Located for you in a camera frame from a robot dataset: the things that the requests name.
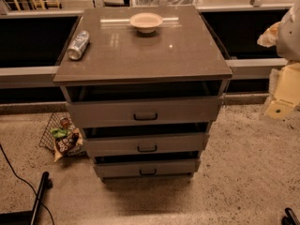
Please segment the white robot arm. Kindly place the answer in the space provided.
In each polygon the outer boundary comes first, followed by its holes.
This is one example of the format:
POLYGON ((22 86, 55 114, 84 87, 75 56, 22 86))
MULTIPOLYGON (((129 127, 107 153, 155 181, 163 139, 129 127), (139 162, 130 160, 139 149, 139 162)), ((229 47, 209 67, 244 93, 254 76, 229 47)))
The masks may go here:
POLYGON ((292 5, 280 22, 267 28, 257 44, 275 46, 277 55, 287 60, 281 70, 271 70, 269 96, 262 109, 262 115, 283 120, 300 104, 300 1, 292 5))

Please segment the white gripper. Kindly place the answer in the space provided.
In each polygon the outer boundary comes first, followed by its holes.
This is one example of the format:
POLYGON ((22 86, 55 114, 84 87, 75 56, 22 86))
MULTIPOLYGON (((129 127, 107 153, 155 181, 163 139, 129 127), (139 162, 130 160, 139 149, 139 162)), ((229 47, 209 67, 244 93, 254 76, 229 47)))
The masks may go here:
POLYGON ((261 117, 284 120, 300 104, 300 63, 271 69, 270 97, 262 105, 261 117))

